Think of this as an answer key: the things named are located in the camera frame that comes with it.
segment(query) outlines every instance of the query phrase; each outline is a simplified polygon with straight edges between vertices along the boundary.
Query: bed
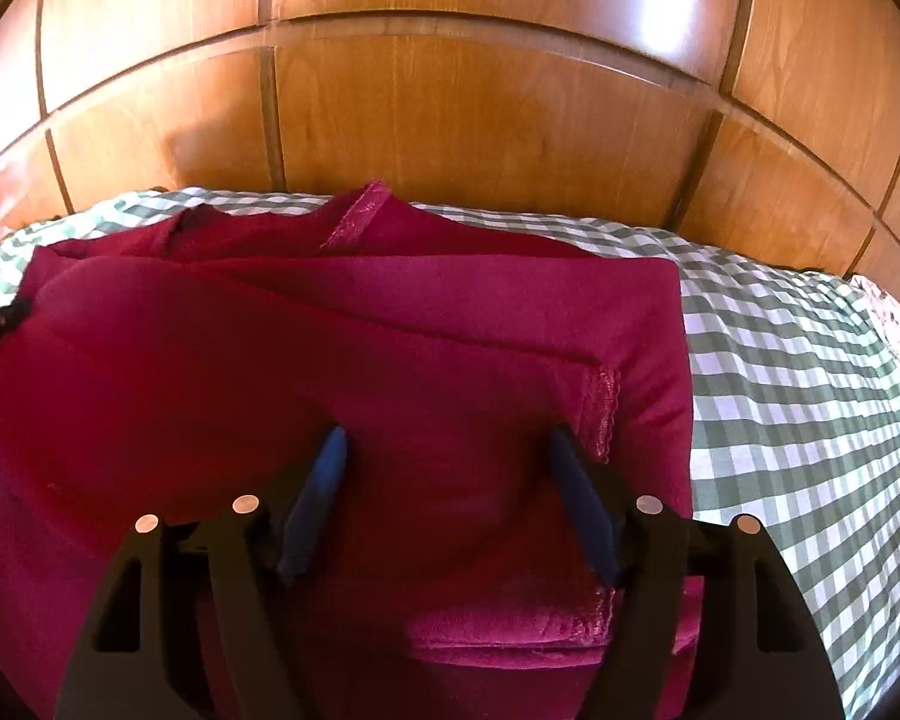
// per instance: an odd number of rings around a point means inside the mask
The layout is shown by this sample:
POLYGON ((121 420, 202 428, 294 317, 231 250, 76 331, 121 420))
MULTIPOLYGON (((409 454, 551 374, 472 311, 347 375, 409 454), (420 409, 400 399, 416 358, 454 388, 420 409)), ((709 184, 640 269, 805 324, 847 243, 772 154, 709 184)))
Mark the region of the bed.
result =
MULTIPOLYGON (((301 214, 326 197, 187 188, 118 196, 0 241, 0 306, 38 245, 158 223, 210 204, 301 214)), ((864 290, 770 268, 673 233, 595 218, 418 205, 605 257, 663 257, 682 278, 694 391, 694 516, 755 514, 821 631, 847 717, 900 672, 900 354, 864 290)))
POLYGON ((900 355, 845 279, 900 300, 900 0, 4 4, 0 305, 36 245, 377 177, 671 259, 696 517, 768 525, 847 717, 892 685, 900 355))

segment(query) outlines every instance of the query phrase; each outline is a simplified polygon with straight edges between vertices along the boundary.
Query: folded red shirt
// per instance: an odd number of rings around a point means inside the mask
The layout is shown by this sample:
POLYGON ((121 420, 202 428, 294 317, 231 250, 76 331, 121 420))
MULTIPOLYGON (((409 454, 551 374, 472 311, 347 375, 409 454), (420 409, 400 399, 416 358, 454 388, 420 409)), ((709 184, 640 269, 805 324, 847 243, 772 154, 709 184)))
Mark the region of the folded red shirt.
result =
MULTIPOLYGON (((573 716, 612 598, 546 470, 554 424, 691 514, 666 261, 452 223, 371 184, 301 217, 200 207, 41 248, 21 294, 31 315, 0 341, 0 668, 41 717, 135 519, 207 517, 334 423, 346 477, 276 615, 328 719, 573 716)), ((682 706, 698 590, 660 717, 682 706)))

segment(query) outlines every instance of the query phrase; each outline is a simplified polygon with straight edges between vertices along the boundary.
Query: green and white checkered sheet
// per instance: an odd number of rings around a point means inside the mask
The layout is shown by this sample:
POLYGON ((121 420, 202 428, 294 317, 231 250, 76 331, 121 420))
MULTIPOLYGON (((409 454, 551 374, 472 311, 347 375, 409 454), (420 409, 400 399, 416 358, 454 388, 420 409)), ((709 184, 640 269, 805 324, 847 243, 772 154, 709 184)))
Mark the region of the green and white checkered sheet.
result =
MULTIPOLYGON (((0 241, 0 305, 36 245, 156 223, 201 203, 302 214, 324 201, 202 189, 124 194, 0 241)), ((418 207, 605 257, 677 263, 693 373, 695 517, 727 523, 750 512, 766 524, 817 621, 847 717, 865 717, 900 672, 900 364, 863 295, 835 276, 769 268, 662 230, 418 207)))

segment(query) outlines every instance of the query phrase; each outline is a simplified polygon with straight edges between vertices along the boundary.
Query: wooden headboard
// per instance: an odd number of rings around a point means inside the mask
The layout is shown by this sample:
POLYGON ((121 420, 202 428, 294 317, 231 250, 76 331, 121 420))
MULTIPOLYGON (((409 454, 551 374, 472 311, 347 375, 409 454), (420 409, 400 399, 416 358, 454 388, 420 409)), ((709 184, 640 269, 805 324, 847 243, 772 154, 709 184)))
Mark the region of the wooden headboard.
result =
POLYGON ((893 0, 13 0, 0 235, 121 191, 595 215, 900 298, 893 0))

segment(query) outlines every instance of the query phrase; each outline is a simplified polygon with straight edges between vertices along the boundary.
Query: red garment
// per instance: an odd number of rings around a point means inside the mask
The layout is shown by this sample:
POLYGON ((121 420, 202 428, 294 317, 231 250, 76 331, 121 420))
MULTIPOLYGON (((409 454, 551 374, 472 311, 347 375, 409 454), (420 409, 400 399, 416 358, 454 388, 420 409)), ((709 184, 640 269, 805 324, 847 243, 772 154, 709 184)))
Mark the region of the red garment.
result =
MULTIPOLYGON (((573 716, 610 596, 546 470, 552 425, 691 514, 666 261, 452 223, 371 184, 303 217, 202 207, 41 248, 21 293, 34 309, 0 341, 0 666, 42 717, 135 519, 207 517, 335 422, 338 503, 280 613, 328 720, 573 716)), ((660 717, 685 695, 692 590, 660 717)))

